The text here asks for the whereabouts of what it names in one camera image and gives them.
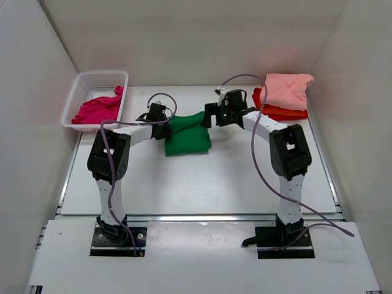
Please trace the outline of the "green t shirt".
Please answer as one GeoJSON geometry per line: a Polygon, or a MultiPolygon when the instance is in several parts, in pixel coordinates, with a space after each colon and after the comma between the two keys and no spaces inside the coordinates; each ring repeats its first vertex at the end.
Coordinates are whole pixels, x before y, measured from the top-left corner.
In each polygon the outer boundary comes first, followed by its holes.
{"type": "Polygon", "coordinates": [[[204,112],[190,116],[174,116],[169,121],[172,135],[165,139],[167,157],[206,154],[212,147],[207,128],[201,123],[204,112]]]}

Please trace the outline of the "red t shirt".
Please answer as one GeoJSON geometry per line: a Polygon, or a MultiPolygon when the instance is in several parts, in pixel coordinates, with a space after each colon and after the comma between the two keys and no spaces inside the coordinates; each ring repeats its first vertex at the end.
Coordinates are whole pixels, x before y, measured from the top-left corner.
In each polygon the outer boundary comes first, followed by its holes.
{"type": "MultiPolygon", "coordinates": [[[[262,93],[262,88],[255,88],[252,94],[252,100],[257,110],[261,109],[261,107],[263,106],[260,100],[261,93],[262,93]]],[[[282,115],[267,115],[267,116],[269,116],[271,119],[274,119],[276,121],[295,121],[295,120],[308,119],[309,117],[307,110],[304,110],[304,115],[302,116],[282,116],[282,115]]]]}

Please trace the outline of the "orange t shirt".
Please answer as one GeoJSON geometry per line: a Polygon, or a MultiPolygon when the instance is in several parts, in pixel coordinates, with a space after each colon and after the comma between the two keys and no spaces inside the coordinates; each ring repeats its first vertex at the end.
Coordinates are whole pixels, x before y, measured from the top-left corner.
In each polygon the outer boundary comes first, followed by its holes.
{"type": "Polygon", "coordinates": [[[273,105],[264,105],[262,113],[265,115],[282,115],[282,116],[302,116],[304,111],[301,110],[290,110],[286,108],[281,108],[273,105]]]}

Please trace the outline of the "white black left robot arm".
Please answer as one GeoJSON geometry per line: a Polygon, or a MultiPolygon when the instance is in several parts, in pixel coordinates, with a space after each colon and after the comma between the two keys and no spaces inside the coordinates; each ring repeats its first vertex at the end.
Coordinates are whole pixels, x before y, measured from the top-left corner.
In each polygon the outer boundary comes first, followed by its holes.
{"type": "Polygon", "coordinates": [[[172,132],[168,107],[160,102],[148,105],[148,112],[135,122],[117,122],[117,129],[101,127],[92,145],[87,168],[99,188],[101,215],[97,223],[102,234],[114,246],[136,248],[134,233],[127,224],[123,207],[121,181],[125,176],[130,148],[146,140],[161,140],[172,132]]]}

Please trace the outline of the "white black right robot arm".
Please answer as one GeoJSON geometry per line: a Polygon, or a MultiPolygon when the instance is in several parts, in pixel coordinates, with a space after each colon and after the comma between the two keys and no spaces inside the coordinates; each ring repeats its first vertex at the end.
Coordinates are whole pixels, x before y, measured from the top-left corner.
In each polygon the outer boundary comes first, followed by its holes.
{"type": "Polygon", "coordinates": [[[242,89],[218,88],[215,93],[219,99],[205,104],[201,126],[211,128],[211,118],[215,117],[219,127],[236,124],[251,132],[252,143],[256,136],[269,143],[271,166],[279,176],[280,198],[275,228],[269,235],[279,244],[289,245],[304,230],[300,202],[304,176],[312,157],[303,128],[298,124],[288,126],[277,122],[255,107],[248,107],[242,89]]]}

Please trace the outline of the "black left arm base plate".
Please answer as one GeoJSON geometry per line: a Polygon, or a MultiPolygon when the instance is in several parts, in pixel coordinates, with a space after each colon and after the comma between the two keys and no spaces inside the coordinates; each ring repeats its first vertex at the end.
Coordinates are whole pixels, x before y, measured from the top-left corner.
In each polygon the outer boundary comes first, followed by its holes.
{"type": "Polygon", "coordinates": [[[92,257],[136,257],[141,258],[146,254],[147,227],[129,227],[135,243],[132,242],[127,231],[122,232],[118,238],[104,233],[96,224],[92,236],[89,255],[92,257]]]}

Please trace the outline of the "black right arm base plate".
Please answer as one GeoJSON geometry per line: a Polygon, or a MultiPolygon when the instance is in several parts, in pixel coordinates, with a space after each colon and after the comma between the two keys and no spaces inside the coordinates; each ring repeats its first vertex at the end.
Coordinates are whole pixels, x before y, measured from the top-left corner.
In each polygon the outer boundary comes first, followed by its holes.
{"type": "Polygon", "coordinates": [[[256,245],[258,259],[315,258],[310,233],[304,220],[283,224],[276,216],[273,226],[255,227],[255,235],[243,240],[241,246],[256,245]]]}

